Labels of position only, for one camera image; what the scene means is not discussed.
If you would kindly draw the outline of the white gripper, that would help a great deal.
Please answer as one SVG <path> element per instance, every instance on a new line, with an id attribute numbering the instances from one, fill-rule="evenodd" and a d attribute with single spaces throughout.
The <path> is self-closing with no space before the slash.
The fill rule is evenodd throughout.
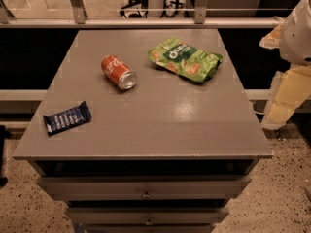
<path id="1" fill-rule="evenodd" d="M 269 50 L 279 48 L 284 60 L 299 64 L 285 73 L 277 71 L 272 79 L 261 126 L 278 130 L 311 96 L 311 67 L 302 66 L 311 64 L 311 0 L 300 0 L 283 26 L 262 37 L 259 45 Z"/>

